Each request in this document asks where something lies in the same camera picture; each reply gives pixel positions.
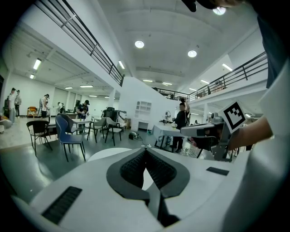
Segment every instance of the recessed light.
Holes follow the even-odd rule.
[[[216,9],[213,9],[213,12],[217,15],[223,15],[224,13],[226,13],[226,8],[219,6]]]
[[[40,59],[37,59],[36,61],[35,61],[35,64],[34,64],[34,66],[33,66],[33,69],[38,69],[38,66],[40,65],[40,63],[41,63],[41,60]]]
[[[135,42],[135,46],[137,48],[143,48],[144,47],[144,43],[142,41],[138,40],[138,41]]]
[[[225,68],[227,68],[228,70],[232,71],[232,68],[228,67],[225,63],[222,64]]]
[[[192,50],[192,51],[189,51],[189,52],[188,52],[188,56],[191,57],[191,58],[192,58],[192,57],[196,57],[196,55],[197,55],[196,51],[193,51],[193,50]]]
[[[125,69],[125,67],[124,67],[124,65],[122,64],[121,61],[119,61],[119,64],[120,64],[120,66],[121,66],[122,69]]]
[[[80,88],[93,88],[92,85],[80,85]]]
[[[204,80],[201,80],[201,82],[203,82],[203,83],[206,83],[206,84],[209,84],[209,82],[207,82],[207,81],[204,81]]]

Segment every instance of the chair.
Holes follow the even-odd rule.
[[[106,118],[102,118],[101,120],[97,121],[97,122],[91,122],[90,123],[90,128],[89,128],[89,133],[87,134],[87,140],[89,139],[89,135],[90,135],[90,131],[91,128],[94,131],[94,136],[95,136],[95,141],[97,142],[97,133],[99,129],[102,129],[103,132],[103,139],[104,137],[104,126],[106,125]]]
[[[65,157],[67,158],[67,162],[68,162],[68,155],[65,149],[66,144],[68,144],[69,153],[71,152],[71,149],[69,146],[70,144],[72,145],[79,144],[81,146],[83,158],[86,161],[85,153],[84,153],[86,151],[82,142],[82,136],[81,135],[67,135],[65,133],[65,130],[68,127],[68,122],[61,115],[58,115],[55,117],[55,124],[56,124],[56,130],[58,132],[58,140],[61,142],[61,144],[63,144],[64,153],[65,153]]]
[[[115,145],[114,133],[119,133],[120,141],[122,141],[122,139],[121,139],[121,131],[122,131],[122,129],[120,129],[120,123],[119,122],[114,122],[111,118],[107,117],[106,118],[106,125],[107,125],[108,130],[107,130],[105,143],[107,141],[107,137],[108,137],[109,132],[113,133],[112,139],[113,139],[114,145]]]
[[[28,123],[26,123],[27,128],[29,130],[30,133],[30,138],[31,138],[31,144],[33,147],[33,142],[32,142],[32,136],[34,136],[34,152],[35,152],[35,156],[36,156],[36,139],[37,138],[44,138],[44,141],[47,141],[47,144],[49,145],[50,149],[53,150],[46,138],[47,135],[49,135],[47,127],[49,125],[48,121],[29,121]]]
[[[74,121],[68,115],[66,115],[66,114],[58,114],[58,115],[63,117],[64,120],[67,121],[67,123],[68,123],[68,126],[67,126],[65,132],[70,133],[70,134],[77,132],[77,127],[73,127]]]

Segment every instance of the gray floor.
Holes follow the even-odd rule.
[[[115,147],[135,149],[143,145],[140,140],[130,140],[128,138],[129,132],[129,130],[122,132],[122,141],[120,141],[118,134],[115,135]],[[138,133],[142,136],[145,144],[149,143],[154,146],[155,138],[153,135],[148,135],[145,131]],[[100,132],[97,135],[97,143],[95,143],[93,133],[88,141],[87,133],[84,134],[83,142],[87,160],[98,151],[114,147],[111,136],[108,136],[107,143],[105,143]],[[52,141],[50,145],[53,151],[46,144],[36,145],[37,157],[35,157],[31,143],[1,150],[2,169],[17,195],[26,202],[29,202],[34,195],[51,182],[84,163],[80,146],[74,145],[74,148],[71,148],[71,153],[68,152],[67,147],[69,160],[67,162],[59,141]]]

